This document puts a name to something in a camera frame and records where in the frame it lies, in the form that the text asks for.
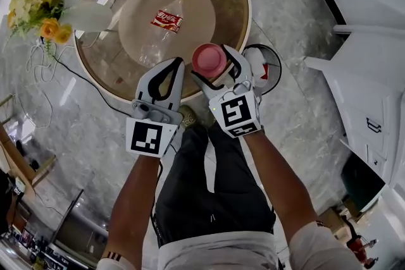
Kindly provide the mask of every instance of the marble floor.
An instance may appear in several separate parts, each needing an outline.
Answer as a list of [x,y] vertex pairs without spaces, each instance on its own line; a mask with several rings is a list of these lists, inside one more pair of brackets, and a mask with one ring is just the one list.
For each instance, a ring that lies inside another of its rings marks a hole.
[[[61,221],[59,213],[66,211],[83,188],[81,207],[107,223],[135,161],[125,151],[125,116],[110,110],[90,85],[60,65],[52,79],[54,63],[49,69],[44,68],[43,79],[50,81],[41,81],[40,69],[29,69],[30,62],[27,64],[34,45],[32,40],[10,41],[4,46],[8,32],[3,15],[8,13],[9,0],[0,3],[0,99],[10,93],[17,95],[6,112],[0,110],[0,119],[4,114],[14,113],[8,123],[12,136],[23,139],[29,151],[52,152],[58,157],[49,176],[36,188],[42,200],[37,196],[35,202],[27,204],[48,227],[56,229]],[[248,44],[274,47],[283,68],[278,86],[263,97],[262,124],[269,139],[308,188],[316,210],[321,212],[344,195],[340,171],[350,153],[339,142],[343,127],[325,79],[319,71],[306,68],[302,61],[306,56],[331,58],[336,53],[342,40],[332,32],[335,20],[324,0],[252,0],[252,17]],[[63,61],[85,75],[74,49],[65,51]],[[32,66],[40,63],[41,55],[36,53]],[[115,107],[130,111],[128,105],[112,97],[107,99]],[[200,107],[201,102],[202,97],[190,105]],[[175,147],[180,139],[181,132],[174,140]],[[244,141],[242,146],[260,184]],[[163,159],[165,169],[158,192],[173,157],[174,152],[169,150]],[[206,174],[208,186],[213,188],[212,145],[206,152]],[[285,247],[285,238],[279,222],[275,236],[280,251]],[[287,256],[288,250],[280,254],[281,260]],[[144,267],[156,267],[157,244],[151,229],[147,232],[144,258]]]

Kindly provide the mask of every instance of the pink cup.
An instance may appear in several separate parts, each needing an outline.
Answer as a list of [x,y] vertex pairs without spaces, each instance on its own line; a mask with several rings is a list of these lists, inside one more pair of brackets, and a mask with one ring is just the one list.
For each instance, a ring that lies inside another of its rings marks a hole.
[[227,56],[216,44],[206,43],[197,47],[192,55],[195,72],[206,78],[217,77],[227,65]]

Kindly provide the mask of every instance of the flower bouquet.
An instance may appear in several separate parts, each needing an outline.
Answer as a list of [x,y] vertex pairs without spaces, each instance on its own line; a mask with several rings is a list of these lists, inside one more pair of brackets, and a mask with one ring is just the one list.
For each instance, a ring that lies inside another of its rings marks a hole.
[[64,44],[72,34],[70,24],[59,24],[64,9],[64,0],[11,0],[8,14],[11,36],[25,37],[31,30],[36,30],[45,40],[49,54],[51,42]]

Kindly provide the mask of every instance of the plastic bottle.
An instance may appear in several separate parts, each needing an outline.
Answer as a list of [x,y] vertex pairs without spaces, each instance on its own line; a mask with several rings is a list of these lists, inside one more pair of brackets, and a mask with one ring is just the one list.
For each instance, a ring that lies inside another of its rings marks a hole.
[[183,0],[174,0],[156,13],[140,49],[140,63],[148,68],[161,62],[183,22]]

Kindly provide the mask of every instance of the bottle label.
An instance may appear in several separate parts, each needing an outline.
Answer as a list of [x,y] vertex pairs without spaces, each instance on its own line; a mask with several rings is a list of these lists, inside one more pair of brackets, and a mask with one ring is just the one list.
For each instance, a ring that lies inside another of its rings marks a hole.
[[182,22],[183,22],[182,17],[178,17],[169,14],[163,10],[159,10],[154,20],[151,21],[151,24],[177,33],[178,30],[180,29]]

